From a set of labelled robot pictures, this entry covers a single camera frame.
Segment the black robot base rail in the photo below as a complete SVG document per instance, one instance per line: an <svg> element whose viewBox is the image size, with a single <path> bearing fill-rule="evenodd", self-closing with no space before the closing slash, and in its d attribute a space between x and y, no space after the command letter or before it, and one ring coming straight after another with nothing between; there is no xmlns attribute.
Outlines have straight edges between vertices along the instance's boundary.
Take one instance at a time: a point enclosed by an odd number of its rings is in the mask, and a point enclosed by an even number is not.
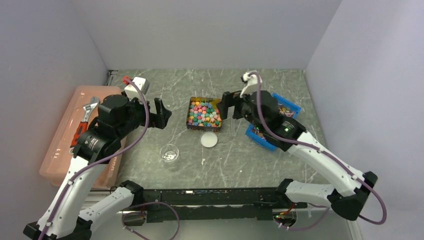
<svg viewBox="0 0 424 240"><path fill-rule="evenodd" d="M146 212L147 223L177 219L271 221L280 211L294 214L307 207L303 202L280 199L275 187L145 189L130 180L119 186L135 193L128 209Z"/></svg>

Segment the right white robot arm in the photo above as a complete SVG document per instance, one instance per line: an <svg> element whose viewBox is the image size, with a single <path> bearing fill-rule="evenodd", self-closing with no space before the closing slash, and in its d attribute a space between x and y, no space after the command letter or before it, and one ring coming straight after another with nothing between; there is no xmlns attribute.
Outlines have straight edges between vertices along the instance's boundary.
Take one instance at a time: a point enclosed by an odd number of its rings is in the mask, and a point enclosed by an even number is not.
<svg viewBox="0 0 424 240"><path fill-rule="evenodd" d="M234 107L234 119L247 120L268 143L303 160L329 182L313 184L284 179L275 190L280 207L309 203L329 207L346 220L360 218L378 180L373 172L361 172L335 157L296 119L281 114L278 100L265 90L260 92L260 99L255 93L242 96L240 91L224 92L217 107L223 119L228 117L228 109Z"/></svg>

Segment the tin of star candies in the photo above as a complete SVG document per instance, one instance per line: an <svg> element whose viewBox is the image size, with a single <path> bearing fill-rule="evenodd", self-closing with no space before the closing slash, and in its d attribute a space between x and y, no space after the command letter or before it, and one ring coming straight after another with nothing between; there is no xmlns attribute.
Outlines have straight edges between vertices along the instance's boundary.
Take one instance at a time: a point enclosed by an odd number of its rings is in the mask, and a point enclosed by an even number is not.
<svg viewBox="0 0 424 240"><path fill-rule="evenodd" d="M215 132L221 131L223 120L217 104L219 98L196 97L190 98L185 125L192 131Z"/></svg>

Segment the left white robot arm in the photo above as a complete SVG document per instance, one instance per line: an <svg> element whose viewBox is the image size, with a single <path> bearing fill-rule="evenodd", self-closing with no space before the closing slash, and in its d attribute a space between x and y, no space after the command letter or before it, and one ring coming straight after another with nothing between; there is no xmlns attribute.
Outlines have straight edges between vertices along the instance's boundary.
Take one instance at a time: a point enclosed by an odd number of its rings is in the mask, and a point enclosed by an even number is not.
<svg viewBox="0 0 424 240"><path fill-rule="evenodd" d="M138 127L164 129L172 112L162 99L154 99L156 111L143 97L108 95L98 105L97 116L75 141L68 172L52 203L23 234L32 240L88 240L95 229L125 208L139 209L144 189L126 180L108 197L83 209L86 197L110 160L125 152L121 141Z"/></svg>

